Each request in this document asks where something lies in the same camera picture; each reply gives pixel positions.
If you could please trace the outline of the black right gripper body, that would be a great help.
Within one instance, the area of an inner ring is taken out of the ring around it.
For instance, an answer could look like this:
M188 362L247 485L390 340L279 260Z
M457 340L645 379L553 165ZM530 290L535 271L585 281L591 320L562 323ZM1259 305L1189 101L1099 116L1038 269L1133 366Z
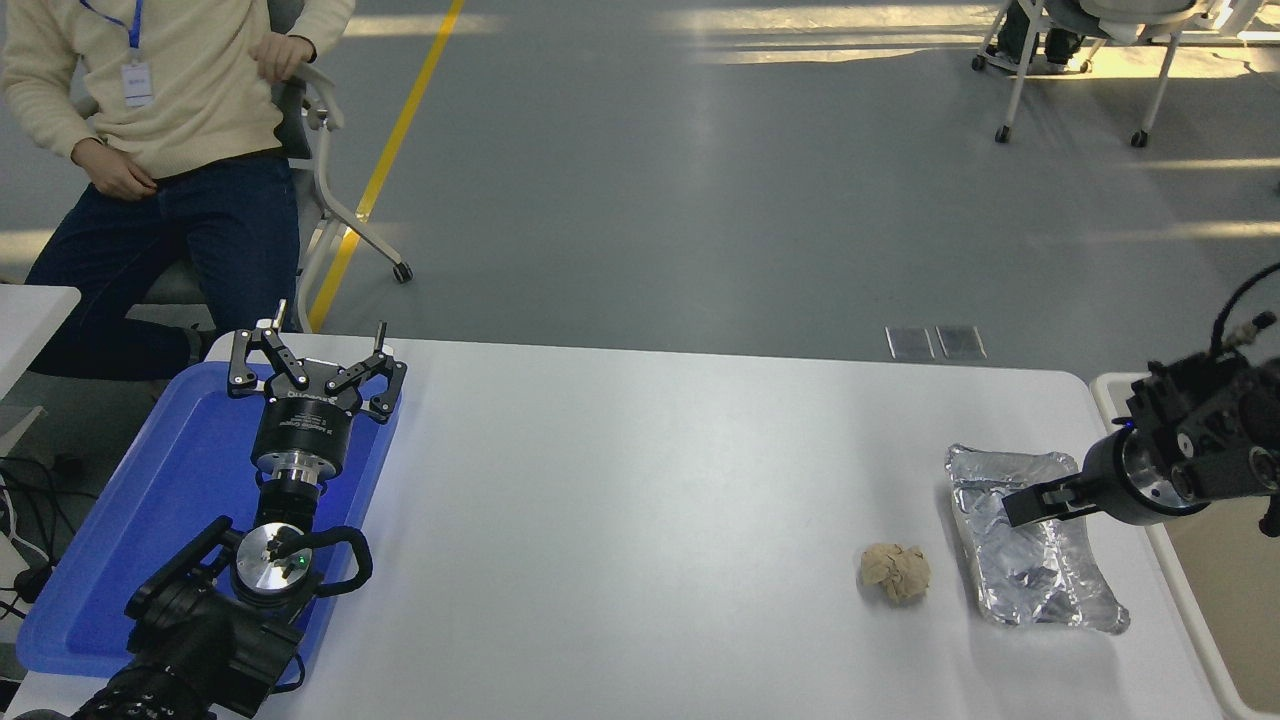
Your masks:
M1085 455L1082 468L1085 501L1111 518L1138 527L1160 524L1164 474L1133 427L1123 427Z

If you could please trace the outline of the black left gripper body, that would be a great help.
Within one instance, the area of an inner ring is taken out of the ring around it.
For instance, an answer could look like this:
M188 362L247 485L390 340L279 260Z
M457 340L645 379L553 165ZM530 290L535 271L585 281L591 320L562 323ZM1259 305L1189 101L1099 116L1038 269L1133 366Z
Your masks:
M310 454L325 462L346 461L355 414L364 398L355 387L338 395L326 391L340 369L334 363L305 359L306 388L297 389L284 373L268 380L268 401L250 452L253 462L269 462L289 452Z

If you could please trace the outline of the seated person's right hand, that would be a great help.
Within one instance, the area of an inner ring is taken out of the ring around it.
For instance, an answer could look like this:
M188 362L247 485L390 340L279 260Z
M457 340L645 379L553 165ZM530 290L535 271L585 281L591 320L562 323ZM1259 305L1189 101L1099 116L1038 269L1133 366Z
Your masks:
M100 193L110 199L133 202L157 192L156 182L129 154L97 138L78 141L70 151L70 160L87 174Z

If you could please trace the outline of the seated person's left hand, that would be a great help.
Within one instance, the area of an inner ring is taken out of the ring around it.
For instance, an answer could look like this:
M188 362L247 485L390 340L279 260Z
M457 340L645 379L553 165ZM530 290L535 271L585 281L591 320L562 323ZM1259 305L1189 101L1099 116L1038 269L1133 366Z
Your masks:
M301 65L314 61L316 56L317 50L310 40L274 31L265 33L250 49L259 77L270 85L289 79Z

